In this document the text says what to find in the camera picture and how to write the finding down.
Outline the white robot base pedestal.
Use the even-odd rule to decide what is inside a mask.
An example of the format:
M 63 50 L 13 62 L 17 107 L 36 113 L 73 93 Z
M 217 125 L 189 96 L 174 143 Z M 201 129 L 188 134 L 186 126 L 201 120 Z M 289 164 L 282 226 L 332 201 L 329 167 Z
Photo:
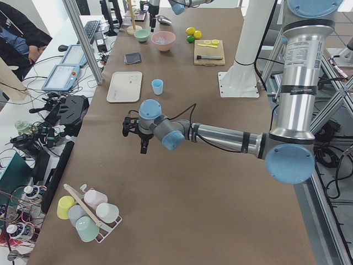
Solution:
M 218 84 L 222 98 L 259 97 L 254 64 L 276 5 L 277 2 L 271 0 L 249 2 L 234 64 L 228 71 L 219 72 Z

